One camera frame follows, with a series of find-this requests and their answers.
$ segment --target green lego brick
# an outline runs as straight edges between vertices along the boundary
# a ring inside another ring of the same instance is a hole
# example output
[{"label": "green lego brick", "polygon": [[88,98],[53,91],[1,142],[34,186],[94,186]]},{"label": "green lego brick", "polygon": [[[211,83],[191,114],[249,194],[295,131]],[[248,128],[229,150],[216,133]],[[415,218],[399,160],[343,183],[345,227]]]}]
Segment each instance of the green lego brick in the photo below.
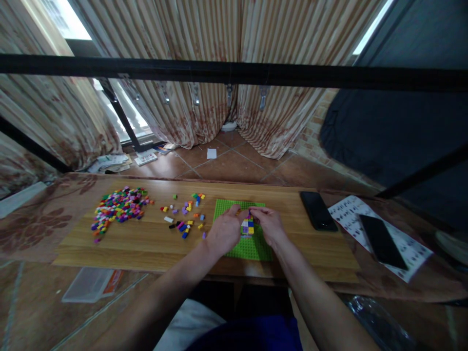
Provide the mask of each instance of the green lego brick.
[{"label": "green lego brick", "polygon": [[[232,201],[217,199],[216,206],[214,208],[214,218],[216,220],[221,216],[228,208],[234,204],[239,204],[241,210],[246,210],[250,206],[265,206],[264,203],[260,202],[245,202],[245,201]],[[225,256],[244,258],[255,261],[273,261],[272,249],[266,243],[263,237],[262,227],[254,225],[255,234],[252,238],[242,238],[239,243],[229,251]]]}]

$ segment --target forearm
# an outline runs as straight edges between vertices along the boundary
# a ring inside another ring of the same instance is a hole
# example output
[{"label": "forearm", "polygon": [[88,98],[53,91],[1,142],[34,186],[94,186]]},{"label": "forearm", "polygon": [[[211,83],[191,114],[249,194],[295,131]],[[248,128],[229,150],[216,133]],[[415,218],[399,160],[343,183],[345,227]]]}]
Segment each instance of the forearm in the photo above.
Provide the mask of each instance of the forearm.
[{"label": "forearm", "polygon": [[378,350],[374,341],[288,239],[273,249],[320,350]]},{"label": "forearm", "polygon": [[202,241],[128,306],[94,349],[154,348],[180,305],[218,259],[219,255]]}]

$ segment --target curtain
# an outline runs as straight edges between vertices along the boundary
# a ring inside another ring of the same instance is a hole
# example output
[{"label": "curtain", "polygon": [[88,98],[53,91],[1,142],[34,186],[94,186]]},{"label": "curtain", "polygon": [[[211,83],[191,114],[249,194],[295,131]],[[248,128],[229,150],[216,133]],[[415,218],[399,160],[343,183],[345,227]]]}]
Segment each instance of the curtain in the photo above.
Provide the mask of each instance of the curtain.
[{"label": "curtain", "polygon": [[[239,1],[72,0],[70,4],[104,57],[237,61]],[[197,83],[196,106],[194,87],[187,83],[165,82],[164,89],[156,81],[120,82],[152,132],[185,148],[214,139],[234,112],[234,103],[227,106],[223,84]]]},{"label": "curtain", "polygon": [[[72,56],[65,39],[38,0],[7,0],[0,7],[0,51],[6,54]],[[99,155],[121,152],[120,142],[87,78],[0,75],[0,114],[55,157],[73,168],[88,167]],[[21,175],[12,192],[46,177],[49,166],[18,165],[15,155],[31,159],[16,143],[4,141],[2,174]]]},{"label": "curtain", "polygon": [[[104,57],[342,65],[381,0],[72,0]],[[280,158],[304,128],[324,89],[271,87],[260,111],[257,86],[124,81],[153,132],[191,148],[212,140],[226,119],[263,156]]]}]

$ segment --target hand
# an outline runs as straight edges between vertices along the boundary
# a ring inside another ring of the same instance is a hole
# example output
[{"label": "hand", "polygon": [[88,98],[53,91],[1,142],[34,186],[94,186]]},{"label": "hand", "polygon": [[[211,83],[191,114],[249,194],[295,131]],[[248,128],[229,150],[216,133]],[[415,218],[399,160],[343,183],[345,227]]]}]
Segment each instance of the hand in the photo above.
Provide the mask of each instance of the hand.
[{"label": "hand", "polygon": [[213,250],[220,258],[231,251],[240,240],[240,226],[249,215],[249,210],[242,211],[238,216],[235,214],[240,210],[238,204],[234,204],[226,210],[216,221],[206,238],[210,250]]},{"label": "hand", "polygon": [[269,209],[268,207],[255,206],[251,206],[249,210],[250,213],[260,222],[265,241],[274,250],[276,250],[277,245],[282,241],[288,240],[279,212]]}]

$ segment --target phone screen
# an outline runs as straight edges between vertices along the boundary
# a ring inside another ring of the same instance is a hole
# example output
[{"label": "phone screen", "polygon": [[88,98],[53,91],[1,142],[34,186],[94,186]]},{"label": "phone screen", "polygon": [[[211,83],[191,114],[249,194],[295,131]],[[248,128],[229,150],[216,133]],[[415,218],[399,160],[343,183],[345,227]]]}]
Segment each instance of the phone screen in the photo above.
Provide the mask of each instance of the phone screen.
[{"label": "phone screen", "polygon": [[301,192],[300,196],[315,229],[330,232],[338,231],[338,227],[319,193]]},{"label": "phone screen", "polygon": [[396,247],[385,223],[374,217],[359,215],[362,228],[367,236],[368,242],[372,247],[375,257],[381,263],[408,270],[398,248]]}]

